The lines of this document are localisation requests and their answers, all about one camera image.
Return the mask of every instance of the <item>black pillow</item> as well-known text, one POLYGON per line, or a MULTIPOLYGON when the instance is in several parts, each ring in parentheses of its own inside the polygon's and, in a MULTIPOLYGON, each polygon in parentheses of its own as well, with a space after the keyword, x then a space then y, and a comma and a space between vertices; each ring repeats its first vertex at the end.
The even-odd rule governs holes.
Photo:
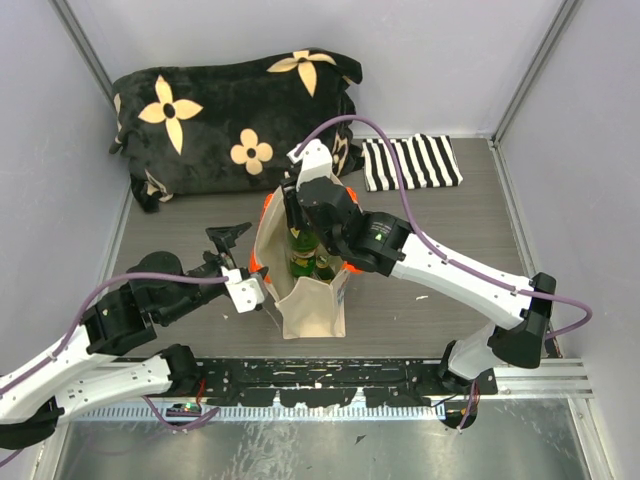
MULTIPOLYGON (((118 135, 110 152, 129 160, 131 189, 146 211, 174 194, 272 190, 291 149, 325 120, 355 113, 345 91, 361 80, 360 63, 315 48, 135 72, 113 86, 118 135)), ((362 168, 347 123, 319 138, 336 175, 362 168)))

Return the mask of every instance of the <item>red wire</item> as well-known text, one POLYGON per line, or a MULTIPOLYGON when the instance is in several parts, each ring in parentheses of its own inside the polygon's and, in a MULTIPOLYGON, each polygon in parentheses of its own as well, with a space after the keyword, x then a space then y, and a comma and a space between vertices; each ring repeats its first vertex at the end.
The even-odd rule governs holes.
POLYGON ((196 395, 196 403, 198 404, 198 407, 202 407, 202 405, 200 405, 200 400, 202 400, 202 396, 204 395, 206 383, 207 381, 204 378, 200 380, 200 390, 198 390, 198 395, 196 395))

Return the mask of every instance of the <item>bottle cap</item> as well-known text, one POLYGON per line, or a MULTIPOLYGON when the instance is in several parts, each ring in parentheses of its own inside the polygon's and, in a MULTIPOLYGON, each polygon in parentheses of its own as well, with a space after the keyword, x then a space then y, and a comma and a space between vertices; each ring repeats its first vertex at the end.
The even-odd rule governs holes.
POLYGON ((319 268, 326 268, 329 266, 329 257, 326 255, 318 255, 316 258, 316 266, 319 268))

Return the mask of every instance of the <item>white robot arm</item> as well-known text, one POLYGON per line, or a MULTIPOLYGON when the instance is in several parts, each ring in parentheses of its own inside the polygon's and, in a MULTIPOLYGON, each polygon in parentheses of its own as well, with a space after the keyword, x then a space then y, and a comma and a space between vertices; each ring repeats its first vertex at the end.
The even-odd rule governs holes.
POLYGON ((154 340, 154 324, 168 326, 221 295, 228 296, 239 313, 259 309, 265 299, 260 277, 266 270, 250 274, 236 267, 230 251, 250 226, 207 229, 218 253, 205 252, 205 263, 186 273, 171 253, 147 255, 128 271, 137 274, 136 279, 88 308, 68 338, 0 377, 0 448, 38 443, 57 425, 110 403, 192 391, 202 372, 187 346, 173 345, 111 373, 98 375, 95 370, 154 340), (158 279, 163 275, 187 277, 190 283, 158 279))
POLYGON ((290 223, 310 226, 330 254, 357 269, 433 288, 491 320, 470 337, 449 344, 441 363, 443 385, 457 393, 469 393, 471 382, 497 364, 539 365, 551 302, 523 293, 553 294, 552 277, 541 273, 529 279, 501 272, 426 237, 443 254, 438 256, 408 222, 384 212, 362 211, 345 187, 334 184, 331 154, 319 140, 312 140, 300 154, 296 150, 289 158, 300 171, 283 183, 290 223), (471 275, 455 267, 455 261, 480 276, 513 285, 514 290, 509 292, 471 275))

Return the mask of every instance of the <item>cable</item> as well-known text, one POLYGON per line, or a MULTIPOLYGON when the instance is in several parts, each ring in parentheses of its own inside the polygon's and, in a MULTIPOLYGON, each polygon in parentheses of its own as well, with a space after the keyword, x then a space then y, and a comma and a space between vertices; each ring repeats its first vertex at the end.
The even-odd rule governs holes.
MULTIPOLYGON (((369 125, 373 130, 375 130, 375 132, 380 136, 385 147, 387 147, 387 150, 389 151, 389 155, 391 156, 393 166, 396 170, 397 178, 402 178, 402 169, 400 168, 400 162, 398 161, 398 156, 396 155, 396 152, 393 146, 391 145, 391 141, 389 140, 389 137, 387 137, 387 135, 382 131, 382 129, 379 126, 377 126, 371 120, 365 117, 362 117, 360 115, 340 115, 322 123, 315 130, 313 130, 313 132, 311 132, 307 136, 307 138, 305 138, 304 141, 300 144, 300 146, 295 152, 296 156, 299 156, 302 153, 302 151, 305 149, 305 147, 309 144, 309 142, 314 138, 316 138, 320 133, 322 133, 327 128, 331 127, 332 125, 335 125, 336 123, 352 121, 352 120, 369 125)), ((438 247, 436 247, 436 245, 431 240, 429 240, 429 238, 427 238, 427 236, 424 234, 424 232, 418 225, 418 222, 416 221, 415 217, 413 216, 413 212, 411 211, 411 207, 409 206, 409 199, 407 198, 407 192, 404 188, 403 182, 398 182, 398 189, 400 191, 400 199, 402 200, 402 206, 404 207, 405 214, 407 215, 407 220, 411 224, 413 233, 415 233, 415 235, 420 239, 420 241, 438 258, 440 258, 444 263, 449 263, 454 267, 459 268, 460 270, 470 275, 473 275, 474 277, 484 280, 485 282, 490 283, 491 285, 495 285, 496 287, 500 287, 504 290, 508 290, 516 294, 519 293, 529 297, 540 298, 542 300, 551 300, 553 302, 564 303, 566 305, 571 305, 573 307, 577 307, 581 310, 584 310, 585 316, 581 320, 567 327, 556 330, 554 332, 547 333, 547 335, 545 336, 545 340, 549 340, 551 338, 557 337, 558 335, 563 335, 565 333, 571 332, 576 328, 580 328, 589 320, 591 320, 591 317, 593 317, 593 310, 591 310, 591 308, 583 302, 580 302, 578 300, 574 300, 568 297, 562 297, 559 295, 551 295, 548 293, 534 292, 534 291, 528 291, 528 290, 518 290, 515 285, 510 285, 506 282, 501 282, 500 280, 491 278, 490 276, 482 272, 479 272, 474 268, 469 267, 468 265, 465 265, 455 259, 449 259, 444 252, 442 252, 438 247)))
POLYGON ((198 407, 202 408, 202 406, 200 405, 200 400, 202 400, 202 396, 204 395, 204 389, 206 387, 206 379, 202 379, 200 380, 200 389, 198 390, 198 394, 196 395, 196 404, 198 405, 198 407))
MULTIPOLYGON (((54 361, 54 359, 60 354, 60 352, 62 352, 65 349, 65 347, 69 344, 69 341, 71 340, 73 332, 78 327, 78 325, 80 325, 84 312, 87 310, 87 308, 89 308, 89 304, 100 294, 100 292, 102 292, 106 288, 109 288, 111 285, 115 283, 119 283, 122 281, 129 281, 129 280, 163 280, 167 282, 189 283, 193 285, 215 285, 218 283, 224 283, 227 280, 229 280, 229 278, 228 277, 192 278, 192 277, 184 277, 179 275, 169 275, 166 273, 134 272, 134 273, 125 273, 122 275, 116 275, 115 277, 112 277, 104 281, 103 283, 98 285, 95 289, 93 289, 93 291, 89 294, 89 296, 87 296, 84 302, 82 302, 82 305, 80 305, 80 308, 78 309, 78 313, 76 313, 76 316, 73 318, 73 322, 71 322, 71 326, 65 333, 64 337, 62 337, 62 340, 60 340, 60 343, 58 344, 58 346, 51 353, 49 353, 47 357, 43 358, 40 362, 35 364, 26 372, 18 375, 12 381, 7 383, 4 387, 0 388, 0 398, 2 397, 2 395, 6 394, 13 387, 21 384, 26 379, 31 377, 33 374, 35 374, 36 372, 44 368, 46 365, 54 361)), ((191 430, 195 430, 196 428, 200 428, 204 426, 214 415, 216 415, 219 410, 214 408, 211 411, 204 414, 203 416, 201 416, 198 420, 194 420, 193 422, 187 425, 184 425, 183 427, 177 428, 171 425, 162 417, 158 409, 155 408, 155 406, 151 403, 151 401, 148 398, 146 397, 143 397, 143 398, 151 407, 151 411, 154 413, 154 415, 158 418, 158 420, 160 420, 160 423, 162 423, 165 427, 170 428, 173 431, 188 432, 191 430)), ((0 468, 4 467, 6 464, 11 462, 21 452, 22 450, 16 450, 7 458, 0 461, 0 468)))
POLYGON ((0 461, 0 468, 4 467, 7 463, 9 463, 11 460, 16 458, 21 453, 22 453, 22 450, 15 450, 15 451, 11 452, 11 454, 9 454, 7 456, 7 458, 5 458, 2 461, 0 461))
POLYGON ((467 402, 467 408, 465 408, 464 415, 462 416, 462 420, 460 420, 460 424, 458 425, 458 431, 461 432, 464 428, 464 424, 467 423, 467 418, 471 414, 471 409, 473 408, 475 398, 476 398, 476 389, 478 388, 477 379, 473 381, 471 384, 471 391, 469 392, 469 401, 467 402))
POLYGON ((431 408, 436 408, 440 405, 442 405, 444 402, 448 402, 449 400, 452 400, 454 398, 456 398, 458 396, 457 393, 454 393, 453 395, 451 395, 450 397, 447 398, 443 398, 442 400, 440 400, 438 403, 434 403, 433 405, 431 405, 431 408))
POLYGON ((116 275, 115 277, 110 278, 109 280, 105 280, 103 283, 98 285, 93 291, 89 294, 89 296, 82 302, 80 308, 78 309, 78 313, 71 322, 71 326, 65 333, 64 337, 58 344, 56 348, 53 349, 51 353, 48 354, 46 358, 40 360, 33 367, 28 369, 26 372, 18 375, 16 378, 7 383, 4 387, 0 388, 0 398, 2 395, 7 393, 16 385, 21 384, 27 378, 31 377, 34 373, 40 371, 43 367, 51 363, 60 353, 65 349, 65 347, 69 344, 73 332, 76 330, 78 325, 82 320, 82 316, 84 312, 89 308, 89 304, 96 298, 100 292, 104 289, 109 288, 111 285, 123 281, 129 280, 163 280, 166 282, 178 282, 178 283, 189 283, 193 285, 215 285, 218 283, 224 283, 229 280, 228 277, 214 277, 214 278, 192 278, 192 277, 184 277, 180 275, 169 275, 166 273, 154 273, 154 272, 134 272, 134 273, 124 273, 122 275, 116 275))

